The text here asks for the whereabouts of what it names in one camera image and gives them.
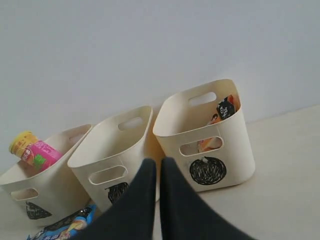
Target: food packet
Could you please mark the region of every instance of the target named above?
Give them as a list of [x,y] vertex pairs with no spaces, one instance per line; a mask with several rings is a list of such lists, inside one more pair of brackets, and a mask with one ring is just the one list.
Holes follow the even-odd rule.
[[[218,103],[213,112],[211,121],[206,126],[216,124],[231,117],[239,109],[239,102],[236,97],[229,95]],[[198,152],[203,153],[210,150],[218,149],[222,146],[222,140],[219,137],[210,137],[198,142]]]
[[27,240],[68,240],[92,222],[96,208],[95,204],[88,205],[54,224],[46,226],[34,237],[28,236]]

